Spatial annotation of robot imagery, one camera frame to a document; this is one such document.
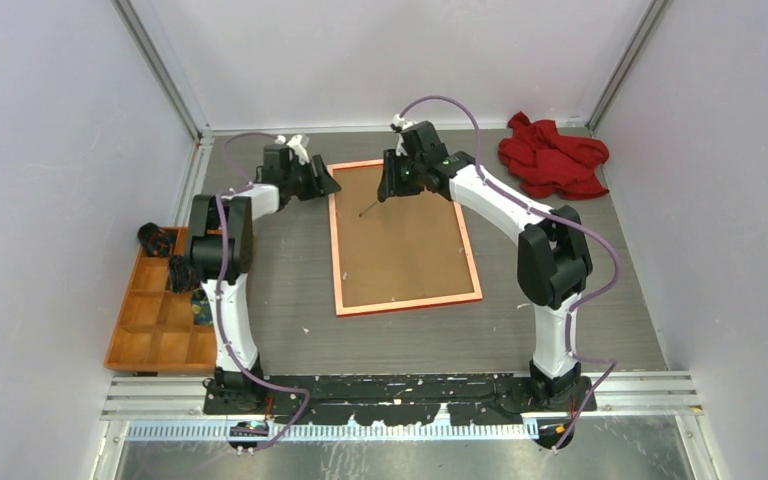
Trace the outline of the yellow black screwdriver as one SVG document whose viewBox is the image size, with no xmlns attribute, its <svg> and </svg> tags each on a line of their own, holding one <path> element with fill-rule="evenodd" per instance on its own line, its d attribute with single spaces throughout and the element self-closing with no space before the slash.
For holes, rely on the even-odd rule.
<svg viewBox="0 0 768 480">
<path fill-rule="evenodd" d="M 358 217 L 363 217 L 367 213 L 369 213 L 373 208 L 380 205 L 381 202 L 373 201 L 370 203 L 367 207 L 365 207 L 361 212 L 359 212 Z"/>
</svg>

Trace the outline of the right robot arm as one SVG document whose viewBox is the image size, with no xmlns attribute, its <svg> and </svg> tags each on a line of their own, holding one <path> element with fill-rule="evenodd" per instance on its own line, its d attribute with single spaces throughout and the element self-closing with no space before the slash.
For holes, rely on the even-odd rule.
<svg viewBox="0 0 768 480">
<path fill-rule="evenodd" d="M 517 283 L 535 313 L 531 397 L 544 410 L 558 409 L 581 375 L 570 351 L 575 324 L 570 309 L 593 270 L 577 212 L 551 210 L 499 183 L 475 157 L 449 152 L 429 121 L 395 116 L 390 127 L 398 140 L 383 153 L 378 202 L 434 193 L 479 214 L 515 243 Z"/>
</svg>

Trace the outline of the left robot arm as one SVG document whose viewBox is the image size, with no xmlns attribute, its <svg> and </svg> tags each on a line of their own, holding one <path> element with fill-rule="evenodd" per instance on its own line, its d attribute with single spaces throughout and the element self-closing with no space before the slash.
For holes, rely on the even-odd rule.
<svg viewBox="0 0 768 480">
<path fill-rule="evenodd" d="M 241 191 L 192 200 L 185 258 L 206 294 L 217 346 L 214 373 L 204 386 L 208 399 L 230 401 L 244 414 L 258 412 L 268 391 L 308 394 L 265 380 L 247 300 L 255 220 L 283 210 L 292 199 L 326 198 L 341 189 L 307 143 L 304 134 L 278 138 L 265 146 L 255 179 Z"/>
</svg>

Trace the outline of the red picture frame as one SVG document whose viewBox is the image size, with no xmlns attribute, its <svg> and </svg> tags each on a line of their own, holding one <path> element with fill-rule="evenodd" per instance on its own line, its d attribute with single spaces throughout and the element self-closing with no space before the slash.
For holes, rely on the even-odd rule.
<svg viewBox="0 0 768 480">
<path fill-rule="evenodd" d="M 339 317 L 477 302 L 483 292 L 460 205 L 437 195 L 375 198 L 383 162 L 338 163 L 328 199 Z"/>
</svg>

